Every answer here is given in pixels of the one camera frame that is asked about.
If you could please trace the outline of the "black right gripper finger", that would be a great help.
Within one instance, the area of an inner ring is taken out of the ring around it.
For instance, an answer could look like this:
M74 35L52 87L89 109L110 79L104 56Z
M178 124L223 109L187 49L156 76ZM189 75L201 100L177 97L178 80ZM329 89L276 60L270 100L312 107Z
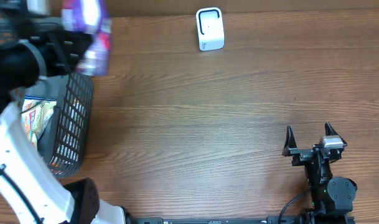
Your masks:
M341 138L344 146L347 146L347 142L334 130L334 128L329 122L326 122L324 127L326 136L338 136L339 138Z
M288 125L286 129L286 140L284 143L282 155L293 156L297 153L298 153L298 148L297 148L296 140L294 138L292 127L291 125Z

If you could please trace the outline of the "red purple pad packet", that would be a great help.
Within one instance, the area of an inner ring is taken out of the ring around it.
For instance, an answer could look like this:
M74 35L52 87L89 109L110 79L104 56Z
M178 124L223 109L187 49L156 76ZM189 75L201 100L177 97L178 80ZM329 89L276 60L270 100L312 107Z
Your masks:
M77 70L88 76L108 74L111 53L112 21L105 0L63 0L62 23L69 31L91 35L92 43L87 48Z

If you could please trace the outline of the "yellow snack packet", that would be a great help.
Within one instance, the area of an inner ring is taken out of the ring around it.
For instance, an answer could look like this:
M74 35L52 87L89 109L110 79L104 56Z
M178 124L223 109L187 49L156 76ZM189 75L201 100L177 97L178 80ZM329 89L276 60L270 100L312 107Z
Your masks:
M37 149L37 142L54 113L56 101L24 100L21 123L29 142Z

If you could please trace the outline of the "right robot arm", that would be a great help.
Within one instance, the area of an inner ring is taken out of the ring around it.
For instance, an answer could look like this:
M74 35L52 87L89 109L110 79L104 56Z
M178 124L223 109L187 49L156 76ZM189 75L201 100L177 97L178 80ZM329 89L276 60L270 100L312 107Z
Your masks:
M357 184L345 177L335 177L330 165L342 158L347 142L330 123L324 125L325 135L310 149L299 149L289 125L282 155L291 157L293 166L303 166L308 189L290 200L280 211L278 223L354 223L348 213L353 210ZM303 210L295 218L285 218L284 213L294 202L309 194L312 208Z

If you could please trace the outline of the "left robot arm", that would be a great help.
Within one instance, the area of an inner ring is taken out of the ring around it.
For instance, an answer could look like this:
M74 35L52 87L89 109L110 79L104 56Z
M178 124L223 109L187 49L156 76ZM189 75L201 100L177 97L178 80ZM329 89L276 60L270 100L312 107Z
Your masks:
M91 179L62 185L33 148L10 91L70 73L88 34L53 30L10 44L0 34L0 193L21 223L124 223L124 210L98 196Z

